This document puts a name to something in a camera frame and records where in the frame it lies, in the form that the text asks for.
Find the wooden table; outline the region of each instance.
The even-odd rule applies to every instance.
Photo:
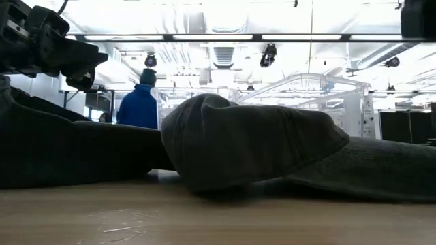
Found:
[[[0,245],[436,244],[436,206],[301,192],[276,180],[210,201],[168,172],[141,182],[0,191]]]

